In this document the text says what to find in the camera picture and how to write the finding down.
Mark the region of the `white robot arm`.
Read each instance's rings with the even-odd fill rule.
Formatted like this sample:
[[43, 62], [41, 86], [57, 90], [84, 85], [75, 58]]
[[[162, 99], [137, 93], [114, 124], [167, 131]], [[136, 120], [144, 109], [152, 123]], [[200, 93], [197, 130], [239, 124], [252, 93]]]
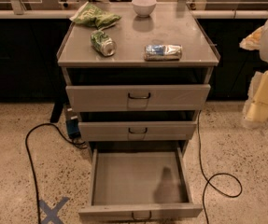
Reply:
[[[268, 63], [268, 20], [262, 27], [244, 38], [239, 47], [247, 50], [256, 49], [260, 58]], [[256, 128], [268, 119], [268, 70], [264, 73], [255, 73], [247, 95], [242, 124], [247, 128]]]

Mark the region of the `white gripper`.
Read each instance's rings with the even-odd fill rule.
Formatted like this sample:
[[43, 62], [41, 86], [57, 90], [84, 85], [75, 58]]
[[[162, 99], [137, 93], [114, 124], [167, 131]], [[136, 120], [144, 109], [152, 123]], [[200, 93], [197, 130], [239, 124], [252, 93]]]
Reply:
[[[261, 26], [243, 38], [239, 47], [246, 50], [259, 50], [262, 29]], [[268, 70], [264, 73], [256, 72], [255, 78], [258, 80], [258, 87], [252, 98], [252, 103], [246, 101], [243, 108], [242, 125], [249, 129], [260, 127], [268, 119]]]

